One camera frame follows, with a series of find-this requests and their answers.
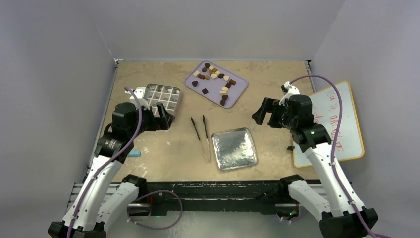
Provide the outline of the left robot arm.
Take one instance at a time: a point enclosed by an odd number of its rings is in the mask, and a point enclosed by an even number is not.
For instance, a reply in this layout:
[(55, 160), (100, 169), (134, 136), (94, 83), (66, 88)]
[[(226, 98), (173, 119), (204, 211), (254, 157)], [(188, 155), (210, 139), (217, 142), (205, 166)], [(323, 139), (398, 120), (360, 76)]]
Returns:
[(162, 103), (157, 103), (157, 109), (159, 117), (151, 109), (129, 102), (115, 107), (112, 122), (98, 140), (91, 169), (77, 198), (63, 219), (49, 226), (52, 238), (105, 238), (118, 213), (130, 203), (141, 203), (149, 196), (165, 192), (149, 192), (145, 178), (127, 175), (120, 190), (103, 201), (112, 179), (133, 149), (134, 139), (144, 131), (170, 128), (175, 117)]

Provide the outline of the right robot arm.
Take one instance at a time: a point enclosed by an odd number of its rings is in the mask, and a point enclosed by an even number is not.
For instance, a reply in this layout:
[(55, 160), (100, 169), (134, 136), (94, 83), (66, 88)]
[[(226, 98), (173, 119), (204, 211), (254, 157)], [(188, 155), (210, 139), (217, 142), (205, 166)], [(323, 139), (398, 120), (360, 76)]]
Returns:
[(362, 238), (367, 236), (378, 214), (366, 208), (356, 195), (335, 154), (331, 138), (321, 124), (314, 123), (312, 102), (309, 96), (292, 95), (284, 101), (264, 98), (260, 108), (252, 115), (261, 125), (266, 113), (270, 113), (268, 125), (286, 128), (292, 139), (311, 162), (326, 192), (326, 198), (313, 191), (299, 176), (281, 179), (279, 198), (292, 199), (303, 205), (318, 221), (325, 238)]

